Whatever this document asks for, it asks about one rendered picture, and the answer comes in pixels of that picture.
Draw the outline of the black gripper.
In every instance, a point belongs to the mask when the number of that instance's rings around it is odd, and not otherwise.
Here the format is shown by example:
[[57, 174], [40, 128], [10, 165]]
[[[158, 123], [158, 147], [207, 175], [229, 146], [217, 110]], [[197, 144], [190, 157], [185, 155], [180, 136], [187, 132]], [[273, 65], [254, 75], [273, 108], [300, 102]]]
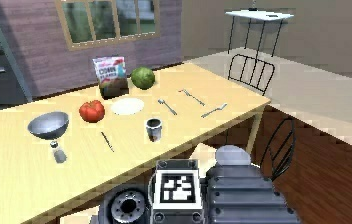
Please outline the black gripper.
[[108, 191], [100, 203], [99, 224], [150, 224], [147, 187], [121, 184]]

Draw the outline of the thin dark pencil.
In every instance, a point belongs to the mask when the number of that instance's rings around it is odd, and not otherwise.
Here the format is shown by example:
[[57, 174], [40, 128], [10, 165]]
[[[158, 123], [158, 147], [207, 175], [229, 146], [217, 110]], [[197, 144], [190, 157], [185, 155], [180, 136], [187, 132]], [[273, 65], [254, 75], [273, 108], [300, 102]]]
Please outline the thin dark pencil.
[[112, 145], [111, 145], [109, 139], [107, 138], [106, 134], [105, 134], [103, 131], [101, 131], [101, 135], [103, 136], [103, 138], [104, 138], [106, 144], [108, 145], [108, 147], [110, 148], [110, 150], [111, 150], [112, 152], [114, 152], [114, 149], [113, 149], [113, 147], [112, 147]]

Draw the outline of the light wooden dining table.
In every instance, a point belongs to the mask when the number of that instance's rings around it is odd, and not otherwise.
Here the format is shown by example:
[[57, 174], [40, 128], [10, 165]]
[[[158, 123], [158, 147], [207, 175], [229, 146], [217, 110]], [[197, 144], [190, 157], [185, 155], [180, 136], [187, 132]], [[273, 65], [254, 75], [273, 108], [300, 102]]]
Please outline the light wooden dining table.
[[[0, 224], [45, 224], [151, 169], [159, 159], [172, 158], [250, 117], [259, 118], [270, 102], [194, 64], [158, 70], [155, 75], [151, 89], [130, 90], [130, 96], [144, 102], [144, 108], [131, 116], [107, 112], [98, 123], [84, 122], [78, 110], [98, 98], [95, 87], [1, 110]], [[201, 118], [223, 103], [227, 103], [223, 110]], [[56, 163], [48, 142], [27, 130], [33, 118], [51, 111], [70, 117], [59, 140], [67, 156], [62, 164]], [[162, 121], [161, 139], [156, 142], [146, 131], [150, 118]]]

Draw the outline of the grey cup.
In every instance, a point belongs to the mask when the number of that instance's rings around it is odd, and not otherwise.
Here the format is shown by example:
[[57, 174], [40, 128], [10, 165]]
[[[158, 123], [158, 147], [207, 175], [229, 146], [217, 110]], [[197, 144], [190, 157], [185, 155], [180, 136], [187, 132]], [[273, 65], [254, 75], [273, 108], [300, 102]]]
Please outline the grey cup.
[[151, 142], [156, 142], [161, 139], [162, 121], [158, 118], [150, 118], [146, 121], [146, 131]]

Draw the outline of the glass salt shaker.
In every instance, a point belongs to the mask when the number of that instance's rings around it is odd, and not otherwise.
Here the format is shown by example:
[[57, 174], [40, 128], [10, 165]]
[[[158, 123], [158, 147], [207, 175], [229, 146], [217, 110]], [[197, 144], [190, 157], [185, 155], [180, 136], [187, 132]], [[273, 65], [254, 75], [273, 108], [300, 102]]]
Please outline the glass salt shaker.
[[57, 163], [64, 163], [67, 159], [67, 156], [61, 146], [58, 144], [57, 141], [52, 141], [50, 143], [53, 156]]

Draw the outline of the white round plate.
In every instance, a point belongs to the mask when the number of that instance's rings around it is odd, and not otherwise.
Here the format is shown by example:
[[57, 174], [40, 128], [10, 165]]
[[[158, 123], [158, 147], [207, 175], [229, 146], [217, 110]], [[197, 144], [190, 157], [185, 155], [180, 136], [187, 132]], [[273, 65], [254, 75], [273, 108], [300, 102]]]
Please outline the white round plate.
[[111, 105], [111, 110], [117, 115], [133, 115], [144, 108], [144, 102], [138, 98], [123, 98]]

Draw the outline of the red tomato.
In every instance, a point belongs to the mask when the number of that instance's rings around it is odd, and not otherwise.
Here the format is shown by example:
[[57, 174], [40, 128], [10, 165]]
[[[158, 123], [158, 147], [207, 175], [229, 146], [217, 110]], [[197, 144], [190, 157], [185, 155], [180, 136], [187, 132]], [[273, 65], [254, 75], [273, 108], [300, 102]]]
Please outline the red tomato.
[[84, 103], [79, 108], [81, 118], [89, 123], [97, 123], [105, 115], [105, 108], [99, 100]]

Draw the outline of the silver spoon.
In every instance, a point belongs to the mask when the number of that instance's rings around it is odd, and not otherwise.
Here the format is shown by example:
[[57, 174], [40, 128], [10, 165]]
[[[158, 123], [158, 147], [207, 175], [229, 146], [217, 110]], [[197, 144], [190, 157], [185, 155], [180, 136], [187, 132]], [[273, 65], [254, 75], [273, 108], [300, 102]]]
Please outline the silver spoon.
[[169, 111], [170, 111], [173, 115], [177, 115], [177, 112], [176, 112], [174, 109], [172, 109], [172, 108], [165, 102], [165, 100], [163, 100], [163, 99], [158, 99], [157, 101], [158, 101], [159, 104], [164, 104], [164, 105], [169, 109]]

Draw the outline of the grey metal bowl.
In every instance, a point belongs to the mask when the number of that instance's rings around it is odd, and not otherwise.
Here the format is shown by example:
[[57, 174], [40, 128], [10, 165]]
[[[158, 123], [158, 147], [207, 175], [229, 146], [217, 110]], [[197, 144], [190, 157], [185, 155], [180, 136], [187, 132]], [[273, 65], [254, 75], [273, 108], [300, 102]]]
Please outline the grey metal bowl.
[[55, 140], [66, 132], [68, 125], [68, 114], [61, 111], [54, 111], [34, 118], [29, 122], [27, 130], [33, 136], [40, 139]]

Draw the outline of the silver knife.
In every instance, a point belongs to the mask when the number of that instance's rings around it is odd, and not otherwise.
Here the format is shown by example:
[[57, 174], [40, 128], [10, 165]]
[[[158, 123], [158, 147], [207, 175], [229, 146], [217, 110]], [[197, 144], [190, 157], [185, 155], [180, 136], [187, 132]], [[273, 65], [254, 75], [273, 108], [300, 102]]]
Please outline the silver knife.
[[205, 103], [201, 101], [200, 99], [196, 98], [193, 96], [191, 93], [189, 93], [186, 89], [181, 89], [179, 92], [183, 92], [186, 96], [192, 97], [195, 101], [197, 101], [200, 105], [205, 106]]

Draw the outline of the silver fork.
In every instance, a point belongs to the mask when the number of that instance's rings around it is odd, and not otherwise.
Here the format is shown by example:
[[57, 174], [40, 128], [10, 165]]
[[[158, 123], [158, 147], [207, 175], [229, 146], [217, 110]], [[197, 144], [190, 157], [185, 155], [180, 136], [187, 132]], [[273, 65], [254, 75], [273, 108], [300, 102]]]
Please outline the silver fork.
[[215, 108], [215, 109], [212, 109], [211, 111], [208, 111], [204, 114], [201, 115], [201, 118], [205, 118], [207, 116], [209, 116], [210, 114], [212, 114], [213, 112], [216, 112], [216, 111], [219, 111], [219, 110], [223, 110], [225, 107], [227, 106], [227, 103], [223, 103], [221, 106]]

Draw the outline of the red and white cereal box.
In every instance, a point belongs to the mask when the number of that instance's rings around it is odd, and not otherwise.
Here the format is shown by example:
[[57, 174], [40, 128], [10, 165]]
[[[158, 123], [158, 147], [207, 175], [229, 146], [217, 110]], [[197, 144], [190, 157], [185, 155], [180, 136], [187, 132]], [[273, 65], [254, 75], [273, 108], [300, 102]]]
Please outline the red and white cereal box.
[[124, 57], [93, 59], [101, 97], [112, 99], [129, 93]]

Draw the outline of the green round melon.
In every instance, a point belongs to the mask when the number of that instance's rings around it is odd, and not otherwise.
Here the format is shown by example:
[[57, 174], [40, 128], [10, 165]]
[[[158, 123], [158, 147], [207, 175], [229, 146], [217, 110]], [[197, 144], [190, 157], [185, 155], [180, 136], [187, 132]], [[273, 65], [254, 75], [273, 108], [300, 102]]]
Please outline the green round melon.
[[146, 67], [138, 67], [132, 71], [132, 83], [139, 89], [147, 90], [155, 83], [154, 72]]

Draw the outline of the wooden framed window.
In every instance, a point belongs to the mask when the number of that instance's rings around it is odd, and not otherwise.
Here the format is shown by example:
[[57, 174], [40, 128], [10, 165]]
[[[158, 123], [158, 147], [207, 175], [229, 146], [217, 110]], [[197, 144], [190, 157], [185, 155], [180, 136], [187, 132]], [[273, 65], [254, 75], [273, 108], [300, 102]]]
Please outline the wooden framed window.
[[160, 0], [55, 0], [70, 51], [160, 36]]

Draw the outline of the white side table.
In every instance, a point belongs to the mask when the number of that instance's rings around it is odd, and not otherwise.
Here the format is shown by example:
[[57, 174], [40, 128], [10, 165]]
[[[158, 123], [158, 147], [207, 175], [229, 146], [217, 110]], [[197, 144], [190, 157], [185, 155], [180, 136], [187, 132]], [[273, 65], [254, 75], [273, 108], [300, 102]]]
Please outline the white side table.
[[[247, 10], [236, 10], [236, 11], [228, 11], [226, 12], [226, 15], [229, 15], [232, 17], [232, 24], [231, 24], [231, 29], [234, 29], [234, 23], [235, 23], [235, 18], [236, 17], [242, 17], [242, 18], [247, 18], [248, 19], [248, 25], [251, 25], [251, 22], [253, 20], [260, 20], [263, 22], [262, 28], [265, 28], [265, 24], [267, 22], [272, 22], [272, 21], [279, 21], [281, 24], [285, 19], [292, 18], [292, 14], [287, 14], [287, 13], [278, 13], [278, 12], [269, 12], [269, 11], [262, 11], [262, 10], [257, 10], [255, 8], [249, 8]], [[230, 37], [229, 37], [229, 44], [228, 44], [228, 51], [231, 50], [231, 44], [232, 44], [232, 36], [233, 36], [233, 31], [230, 31]], [[277, 32], [277, 36], [275, 41], [278, 41], [280, 32]]]

